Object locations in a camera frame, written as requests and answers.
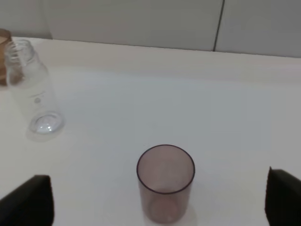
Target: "bottle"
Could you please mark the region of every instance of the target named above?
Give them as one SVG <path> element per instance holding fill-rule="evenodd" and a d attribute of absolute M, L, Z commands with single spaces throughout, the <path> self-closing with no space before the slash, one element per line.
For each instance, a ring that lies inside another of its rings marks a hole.
<path fill-rule="evenodd" d="M 47 68 L 28 40 L 5 47 L 7 84 L 29 123 L 29 130 L 48 134 L 63 127 L 63 116 L 55 101 Z"/>

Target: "white wall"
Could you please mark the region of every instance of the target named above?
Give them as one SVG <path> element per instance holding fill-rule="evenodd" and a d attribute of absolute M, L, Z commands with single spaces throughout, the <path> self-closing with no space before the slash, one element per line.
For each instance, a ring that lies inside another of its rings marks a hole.
<path fill-rule="evenodd" d="M 222 0 L 45 0 L 54 39 L 212 50 Z"/>
<path fill-rule="evenodd" d="M 216 51 L 301 57 L 301 0 L 226 0 Z"/>
<path fill-rule="evenodd" d="M 41 0 L 0 0 L 0 28 L 14 36 L 51 38 Z"/>

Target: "bottle neck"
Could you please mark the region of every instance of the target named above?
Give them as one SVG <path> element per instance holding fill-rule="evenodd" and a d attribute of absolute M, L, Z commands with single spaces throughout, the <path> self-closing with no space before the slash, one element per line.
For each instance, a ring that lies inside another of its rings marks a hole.
<path fill-rule="evenodd" d="M 36 59 L 36 53 L 28 40 L 11 41 L 5 47 L 5 61 L 8 65 L 26 66 Z"/>

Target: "cup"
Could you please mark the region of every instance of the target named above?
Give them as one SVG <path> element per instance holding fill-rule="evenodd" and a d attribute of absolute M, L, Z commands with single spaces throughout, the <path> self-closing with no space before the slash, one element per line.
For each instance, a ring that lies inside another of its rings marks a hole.
<path fill-rule="evenodd" d="M 6 85 L 6 69 L 4 65 L 4 47 L 11 41 L 11 34 L 5 29 L 0 29 L 0 85 Z"/>
<path fill-rule="evenodd" d="M 144 152 L 137 164 L 144 214 L 170 224 L 187 209 L 195 165 L 191 156 L 173 145 L 158 145 Z"/>

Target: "table surface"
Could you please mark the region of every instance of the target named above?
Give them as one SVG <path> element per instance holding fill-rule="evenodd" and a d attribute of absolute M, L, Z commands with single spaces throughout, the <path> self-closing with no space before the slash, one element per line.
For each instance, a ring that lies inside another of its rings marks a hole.
<path fill-rule="evenodd" d="M 267 226 L 269 167 L 301 178 L 301 59 L 30 39 L 66 118 L 26 132 L 0 89 L 0 198 L 49 174 L 55 226 L 149 226 L 135 172 L 173 144 L 196 164 L 179 226 Z"/>

